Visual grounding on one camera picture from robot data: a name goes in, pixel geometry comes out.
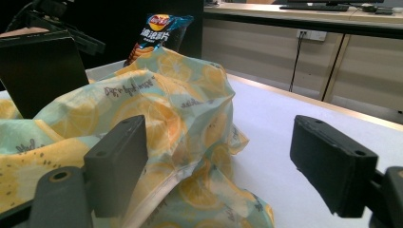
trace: snack bag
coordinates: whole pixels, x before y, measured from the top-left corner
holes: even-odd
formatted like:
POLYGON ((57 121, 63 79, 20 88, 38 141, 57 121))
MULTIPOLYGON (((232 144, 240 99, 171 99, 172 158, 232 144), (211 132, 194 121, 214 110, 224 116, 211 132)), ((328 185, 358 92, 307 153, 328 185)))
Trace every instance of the snack bag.
POLYGON ((192 22, 192 16, 148 14, 140 39, 125 61, 125 67, 132 64, 139 56, 159 47, 178 51, 186 29, 192 22))

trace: electrical cord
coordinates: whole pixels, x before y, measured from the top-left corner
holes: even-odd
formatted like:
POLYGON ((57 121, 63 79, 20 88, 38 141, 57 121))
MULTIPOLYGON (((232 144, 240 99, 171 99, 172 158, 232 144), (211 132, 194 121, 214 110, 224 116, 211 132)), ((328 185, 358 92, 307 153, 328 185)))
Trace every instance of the electrical cord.
POLYGON ((296 62, 294 63, 293 77, 291 78, 290 87, 288 88, 288 91, 290 91, 290 92, 293 92, 293 85, 294 85, 294 79, 296 78, 296 68, 297 68, 297 62, 298 62, 298 58, 299 58, 299 51, 301 49, 302 39, 305 35, 306 35, 306 31, 303 31, 299 34, 299 37, 298 37, 297 57, 296 57, 296 62))

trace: white table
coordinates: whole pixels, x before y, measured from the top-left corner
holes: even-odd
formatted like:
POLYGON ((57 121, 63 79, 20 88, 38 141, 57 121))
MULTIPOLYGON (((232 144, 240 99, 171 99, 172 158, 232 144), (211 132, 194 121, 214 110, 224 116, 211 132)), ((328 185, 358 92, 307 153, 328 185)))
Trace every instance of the white table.
POLYGON ((229 75, 236 91, 234 124, 250 139, 234 156, 235 181, 268 202, 278 228, 364 228, 363 218, 331 215, 316 189, 290 160, 296 115, 317 118, 374 151, 377 169, 403 166, 403 125, 229 75))

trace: crumpled fabric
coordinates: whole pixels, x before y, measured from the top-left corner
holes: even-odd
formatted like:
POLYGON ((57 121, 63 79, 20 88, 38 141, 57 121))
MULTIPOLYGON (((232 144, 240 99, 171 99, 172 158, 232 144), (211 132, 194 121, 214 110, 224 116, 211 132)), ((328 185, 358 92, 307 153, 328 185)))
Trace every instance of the crumpled fabric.
POLYGON ((232 123, 234 96, 222 66, 161 47, 32 120, 0 100, 0 213, 31 200, 48 171, 81 167, 117 123, 144 115, 148 161, 111 226, 274 227, 271 207, 232 182, 231 156, 248 143, 232 123))

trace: black plastic bracket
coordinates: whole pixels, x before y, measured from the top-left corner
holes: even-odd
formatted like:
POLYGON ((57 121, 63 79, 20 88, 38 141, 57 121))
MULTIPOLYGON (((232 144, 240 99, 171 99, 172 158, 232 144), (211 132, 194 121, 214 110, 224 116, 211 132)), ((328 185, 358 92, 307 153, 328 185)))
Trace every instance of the black plastic bracket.
POLYGON ((403 227, 403 167, 391 167, 382 175, 374 152, 327 123, 300 115, 290 157, 332 214, 360 218, 367 206, 375 227, 403 227))
POLYGON ((62 167, 39 181, 29 214, 29 227, 92 227, 83 173, 62 167))
POLYGON ((89 199, 97 217, 118 217, 125 213, 147 160, 144 116, 118 123, 86 153, 89 199))

